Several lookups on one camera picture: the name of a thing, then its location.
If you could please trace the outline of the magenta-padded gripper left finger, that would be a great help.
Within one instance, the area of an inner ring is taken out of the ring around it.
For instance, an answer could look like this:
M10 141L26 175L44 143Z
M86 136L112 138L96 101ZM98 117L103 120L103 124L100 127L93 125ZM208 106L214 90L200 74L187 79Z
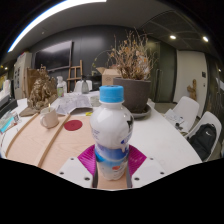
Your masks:
M56 175L84 188L96 188L98 170L94 146L88 147L77 157L70 157Z

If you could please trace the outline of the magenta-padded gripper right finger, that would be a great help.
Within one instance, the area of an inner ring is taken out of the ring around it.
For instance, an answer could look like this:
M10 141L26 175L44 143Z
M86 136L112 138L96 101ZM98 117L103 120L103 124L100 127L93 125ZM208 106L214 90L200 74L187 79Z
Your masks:
M134 146L129 146L126 171L128 188L140 188L165 176L166 171L155 158L147 157Z

